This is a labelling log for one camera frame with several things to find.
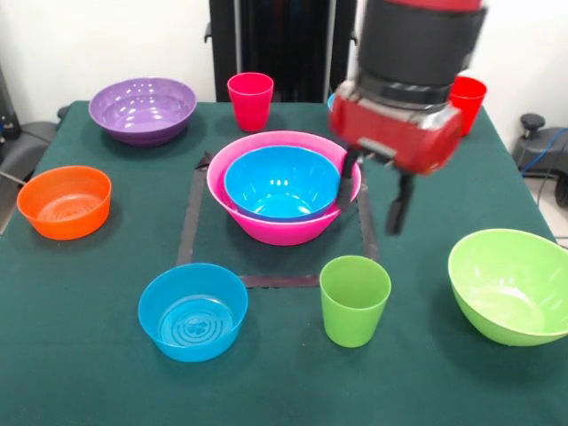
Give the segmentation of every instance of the purple bowl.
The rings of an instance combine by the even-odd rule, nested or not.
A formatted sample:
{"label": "purple bowl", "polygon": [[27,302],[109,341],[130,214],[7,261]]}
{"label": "purple bowl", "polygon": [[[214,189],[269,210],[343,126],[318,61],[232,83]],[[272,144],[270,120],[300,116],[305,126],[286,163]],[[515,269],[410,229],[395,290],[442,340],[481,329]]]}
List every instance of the purple bowl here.
{"label": "purple bowl", "polygon": [[187,125],[195,93],[168,78],[134,78],[106,87],[89,104],[93,121],[132,146],[158,146]]}

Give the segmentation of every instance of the pink bowl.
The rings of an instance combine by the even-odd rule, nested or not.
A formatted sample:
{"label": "pink bowl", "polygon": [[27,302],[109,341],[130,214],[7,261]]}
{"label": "pink bowl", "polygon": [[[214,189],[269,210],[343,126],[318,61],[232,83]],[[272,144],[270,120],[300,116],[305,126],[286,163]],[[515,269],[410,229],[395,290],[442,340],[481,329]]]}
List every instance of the pink bowl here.
{"label": "pink bowl", "polygon": [[[252,238],[273,246],[295,246],[313,240],[341,213],[335,205],[321,217],[304,222],[267,222],[241,214],[225,190],[225,173],[241,155],[264,146],[300,146],[325,155],[338,169],[341,169],[345,150],[331,140],[301,131],[267,131],[246,136],[227,145],[211,161],[207,172],[207,186],[219,204],[233,217],[241,228]],[[355,200],[361,188],[361,171],[353,166],[353,194]]]}

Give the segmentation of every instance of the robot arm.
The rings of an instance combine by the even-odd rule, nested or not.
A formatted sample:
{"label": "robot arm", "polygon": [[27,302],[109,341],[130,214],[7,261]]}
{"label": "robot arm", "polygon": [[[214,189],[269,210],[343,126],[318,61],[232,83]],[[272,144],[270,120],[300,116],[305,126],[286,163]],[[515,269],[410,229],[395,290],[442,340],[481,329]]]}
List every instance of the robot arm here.
{"label": "robot arm", "polygon": [[414,175],[443,167],[460,142],[460,111],[448,103],[469,65],[486,8],[481,0],[367,0],[357,75],[335,93],[331,127],[348,144],[337,203],[351,194],[361,154],[400,172],[387,233],[399,234]]}

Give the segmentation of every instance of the white wall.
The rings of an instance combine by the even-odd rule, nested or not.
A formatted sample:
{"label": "white wall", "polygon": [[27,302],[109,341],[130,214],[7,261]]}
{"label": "white wall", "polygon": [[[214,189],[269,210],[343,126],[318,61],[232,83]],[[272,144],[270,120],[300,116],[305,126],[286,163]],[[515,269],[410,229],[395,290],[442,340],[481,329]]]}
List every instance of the white wall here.
{"label": "white wall", "polygon": [[208,0],[0,0],[0,63],[20,120],[136,76],[188,83],[215,100]]}
{"label": "white wall", "polygon": [[[359,0],[360,17],[364,3]],[[505,145],[513,146],[525,112],[544,115],[548,125],[568,126],[568,2],[485,3],[489,12],[466,74],[487,85],[485,107]]]}
{"label": "white wall", "polygon": [[[487,3],[469,74],[487,84],[503,141],[514,142],[527,111],[568,125],[568,2]],[[53,120],[58,107],[140,75],[177,78],[214,100],[207,22],[208,0],[0,0],[0,62],[23,122]]]}

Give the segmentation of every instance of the green bowl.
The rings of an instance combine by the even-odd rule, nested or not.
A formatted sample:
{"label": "green bowl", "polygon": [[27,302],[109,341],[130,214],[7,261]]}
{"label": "green bowl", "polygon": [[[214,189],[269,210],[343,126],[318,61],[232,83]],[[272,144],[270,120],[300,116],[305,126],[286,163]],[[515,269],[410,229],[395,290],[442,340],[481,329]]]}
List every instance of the green bowl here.
{"label": "green bowl", "polygon": [[512,229],[462,238],[448,270],[455,300],[485,337],[535,346],[568,335],[568,252]]}

